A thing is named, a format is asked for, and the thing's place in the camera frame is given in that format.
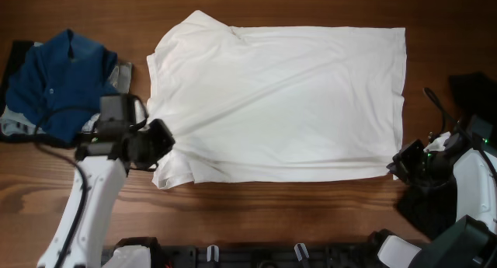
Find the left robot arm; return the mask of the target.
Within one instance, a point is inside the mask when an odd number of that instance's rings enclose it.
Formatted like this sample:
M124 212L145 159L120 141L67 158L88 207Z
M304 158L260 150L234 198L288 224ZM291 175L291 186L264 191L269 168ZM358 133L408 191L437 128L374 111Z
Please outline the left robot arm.
M56 233L37 265L100 266L113 205L129 172L154 172L174 144L162 120L148 120L138 96L102 96L96 129L80 138L74 158L58 156L75 175Z

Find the white t-shirt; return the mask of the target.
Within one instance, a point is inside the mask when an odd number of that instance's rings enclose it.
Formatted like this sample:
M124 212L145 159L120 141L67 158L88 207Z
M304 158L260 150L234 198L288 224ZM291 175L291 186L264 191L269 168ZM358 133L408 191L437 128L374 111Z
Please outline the white t-shirt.
M402 144L405 29L237 27L195 11L147 58L175 139L154 184L384 176Z

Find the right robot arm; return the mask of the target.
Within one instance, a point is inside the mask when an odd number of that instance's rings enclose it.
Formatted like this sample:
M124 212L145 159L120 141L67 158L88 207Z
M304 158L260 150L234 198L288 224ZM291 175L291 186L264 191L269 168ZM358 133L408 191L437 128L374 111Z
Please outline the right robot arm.
M495 140L495 125L474 115L428 146L416 140L394 155L388 170L409 186L397 209L431 241L383 231L374 259L385 267L494 267Z

